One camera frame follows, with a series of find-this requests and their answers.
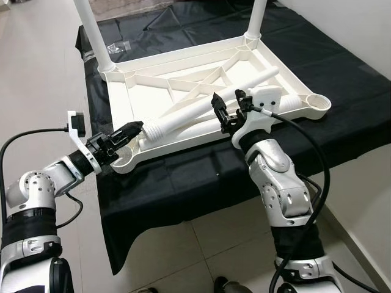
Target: black tablecloth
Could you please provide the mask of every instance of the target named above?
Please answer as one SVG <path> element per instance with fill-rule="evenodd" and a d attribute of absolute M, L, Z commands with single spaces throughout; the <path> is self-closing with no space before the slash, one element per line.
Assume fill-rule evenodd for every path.
<path fill-rule="evenodd" d="M 223 0 L 178 2 L 164 10 L 102 21 L 99 28 L 107 45 L 129 41 L 131 49 L 111 55 L 114 62 L 122 62 L 239 36 L 247 29 L 250 5 Z M 304 84 L 332 101 L 323 119 L 298 121 L 324 148 L 331 167 L 390 143 L 386 78 L 285 7 L 268 4 L 261 33 L 268 48 Z M 89 55 L 91 47 L 82 27 L 76 47 L 83 57 Z M 85 71 L 92 131 L 110 133 L 107 87 L 94 58 L 85 62 Z M 278 125 L 272 134 L 298 171 L 320 172 L 311 146 L 300 134 Z M 97 183 L 114 274 L 143 231 L 191 220 L 258 195 L 243 154 L 229 140 L 143 162 L 126 175 L 107 167 Z"/>

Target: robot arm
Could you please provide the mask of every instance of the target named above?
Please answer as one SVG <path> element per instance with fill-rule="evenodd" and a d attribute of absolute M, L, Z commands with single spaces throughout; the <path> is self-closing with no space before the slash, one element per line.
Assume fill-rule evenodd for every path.
<path fill-rule="evenodd" d="M 261 193 L 277 252 L 276 267 L 302 237 L 300 247 L 283 268 L 281 276 L 285 283 L 278 293 L 343 292 L 332 261 L 324 253 L 316 224 L 303 235 L 303 227 L 313 214 L 311 199 L 296 175 L 292 160 L 268 134 L 274 118 L 252 111 L 255 104 L 266 113 L 277 112 L 280 89 L 256 87 L 250 90 L 249 96 L 242 90 L 235 93 L 240 107 L 236 115 L 227 113 L 224 101 L 217 94 L 212 105 L 222 132 L 230 133 L 233 145 L 243 150 L 250 177 Z"/>
<path fill-rule="evenodd" d="M 78 133 L 84 132 L 82 114 L 68 113 L 68 129 L 79 150 L 43 170 L 25 173 L 5 193 L 8 210 L 2 232 L 1 293 L 26 288 L 45 293 L 73 292 L 69 265 L 58 258 L 62 247 L 57 235 L 55 198 L 118 159 L 116 151 L 136 137 L 141 127 L 142 122 L 127 123 L 108 136 L 99 133 L 83 145 L 78 138 Z"/>

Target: white pole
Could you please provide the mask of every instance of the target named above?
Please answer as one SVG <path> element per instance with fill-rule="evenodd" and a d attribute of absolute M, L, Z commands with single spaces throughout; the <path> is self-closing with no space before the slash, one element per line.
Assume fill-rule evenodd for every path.
<path fill-rule="evenodd" d="M 104 44 L 97 22 L 92 13 L 90 2 L 88 0 L 74 0 L 74 2 L 81 22 L 86 30 L 92 50 L 98 60 L 98 71 L 102 78 L 104 78 L 103 73 L 112 71 L 115 68 L 115 63 L 110 59 L 108 49 Z"/>
<path fill-rule="evenodd" d="M 260 30 L 267 1 L 268 0 L 255 0 L 254 2 L 249 28 L 247 29 L 247 32 L 244 33 L 244 36 L 249 40 L 256 40 L 261 37 Z"/>
<path fill-rule="evenodd" d="M 235 98 L 235 90 L 255 87 L 262 82 L 267 81 L 269 78 L 277 75 L 279 72 L 278 67 L 274 66 L 269 69 L 263 70 L 254 78 L 243 82 L 242 84 L 234 84 L 226 87 L 223 90 L 217 92 L 224 101 L 229 101 Z M 172 132 L 179 127 L 184 126 L 193 119 L 201 116 L 212 109 L 211 106 L 212 95 L 208 95 L 205 98 L 200 99 L 176 112 L 168 114 L 167 116 L 159 118 L 154 123 L 144 124 L 143 132 L 148 140 L 155 142 L 162 139 L 166 134 Z"/>

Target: black cable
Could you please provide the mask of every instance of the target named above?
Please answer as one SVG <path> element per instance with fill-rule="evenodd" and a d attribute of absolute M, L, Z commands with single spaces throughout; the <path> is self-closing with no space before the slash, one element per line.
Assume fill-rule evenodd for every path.
<path fill-rule="evenodd" d="M 356 280 L 355 278 L 353 278 L 352 276 L 348 275 L 346 272 L 344 272 L 339 266 L 337 266 L 335 264 L 335 262 L 332 263 L 332 265 L 334 266 L 334 269 L 341 274 L 341 276 L 345 277 L 346 279 L 348 279 L 350 282 L 356 284 L 358 287 L 361 287 L 362 289 L 364 290 L 367 290 L 368 292 L 371 292 L 371 293 L 380 293 L 379 291 L 367 286 L 366 284 L 363 284 L 361 283 L 360 281 Z"/>
<path fill-rule="evenodd" d="M 251 110 L 257 111 L 257 112 L 262 112 L 261 108 L 251 106 Z M 276 288 L 277 280 L 281 276 L 281 273 L 284 269 L 284 267 L 288 264 L 289 260 L 292 258 L 294 252 L 296 249 L 300 246 L 301 241 L 303 240 L 304 234 L 309 230 L 311 225 L 314 223 L 316 218 L 318 217 L 320 211 L 322 210 L 322 207 L 324 206 L 324 203 L 326 202 L 327 195 L 329 193 L 330 189 L 330 169 L 327 166 L 327 160 L 326 160 L 326 155 L 324 154 L 323 150 L 321 147 L 318 145 L 318 143 L 313 139 L 312 136 L 310 136 L 300 125 L 298 125 L 296 122 L 293 122 L 289 119 L 286 119 L 278 114 L 271 113 L 272 118 L 275 118 L 277 120 L 280 120 L 282 122 L 288 123 L 290 126 L 294 127 L 297 131 L 299 131 L 304 137 L 312 144 L 316 154 L 318 155 L 320 159 L 320 163 L 323 168 L 324 172 L 324 186 L 323 186 L 323 191 L 319 197 L 319 203 L 318 205 L 314 208 L 312 215 L 308 219 L 307 223 L 303 226 L 302 233 L 299 235 L 299 237 L 296 239 L 296 242 L 293 245 L 292 250 L 289 252 L 289 254 L 283 259 L 281 264 L 278 266 L 276 272 L 273 275 L 273 278 L 270 282 L 270 287 L 269 287 L 269 293 L 274 293 L 274 290 Z"/>
<path fill-rule="evenodd" d="M 1 220 L 3 226 L 7 221 L 7 207 L 6 207 L 6 200 L 5 200 L 5 185 L 4 185 L 4 171 L 3 171 L 3 159 L 4 159 L 5 150 L 14 140 L 18 139 L 19 137 L 27 136 L 29 134 L 35 134 L 41 132 L 54 132 L 54 131 L 67 132 L 68 128 L 47 128 L 47 129 L 26 131 L 11 137 L 9 140 L 5 142 L 5 144 L 3 144 L 0 150 L 0 204 L 1 204 Z"/>
<path fill-rule="evenodd" d="M 315 195 L 313 196 L 313 199 L 312 199 L 312 201 L 311 201 L 311 204 L 312 204 L 312 206 L 314 207 L 315 204 L 316 204 L 316 202 L 318 201 L 320 195 L 322 194 L 322 187 L 320 187 L 319 184 L 316 183 L 314 180 L 312 180 L 312 179 L 310 179 L 310 178 L 304 176 L 303 174 L 300 174 L 300 173 L 296 172 L 296 175 L 297 175 L 300 179 L 302 179 L 302 180 L 304 180 L 304 181 L 307 181 L 309 184 L 311 184 L 313 187 L 315 187 L 316 193 L 315 193 Z"/>
<path fill-rule="evenodd" d="M 64 227 L 64 226 L 67 226 L 69 223 L 73 222 L 75 218 L 79 217 L 79 215 L 81 214 L 81 211 L 83 210 L 83 203 L 82 203 L 80 200 L 78 200 L 77 198 L 71 196 L 68 192 L 66 193 L 66 195 L 67 195 L 67 197 L 69 197 L 71 200 L 77 202 L 77 203 L 79 204 L 80 208 L 79 208 L 79 210 L 76 212 L 76 214 L 75 214 L 72 218 L 70 218 L 69 220 L 67 220 L 67 221 L 66 221 L 65 223 L 63 223 L 63 224 L 60 224 L 60 225 L 56 226 L 57 229 L 62 228 L 62 227 Z"/>

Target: tiled floor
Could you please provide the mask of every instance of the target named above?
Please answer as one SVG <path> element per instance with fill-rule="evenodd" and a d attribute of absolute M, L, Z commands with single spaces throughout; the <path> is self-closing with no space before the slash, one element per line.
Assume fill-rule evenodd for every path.
<path fill-rule="evenodd" d="M 66 111 L 88 107 L 84 71 L 74 48 L 80 20 L 72 0 L 31 0 L 0 14 L 0 143 L 28 129 L 64 126 Z M 5 159 L 10 184 L 75 147 L 66 134 L 42 134 L 15 142 Z M 132 292 L 155 286 L 161 293 L 212 293 L 225 275 L 266 292 L 274 248 L 259 198 L 191 222 L 149 230 L 131 247 L 124 268 L 112 276 L 100 225 L 93 176 L 73 191 L 84 202 L 75 223 L 59 232 L 76 292 Z M 76 211 L 57 199 L 58 221 Z M 371 284 L 346 246 L 320 221 L 326 250 L 355 277 Z M 342 279 L 346 292 L 364 292 Z"/>

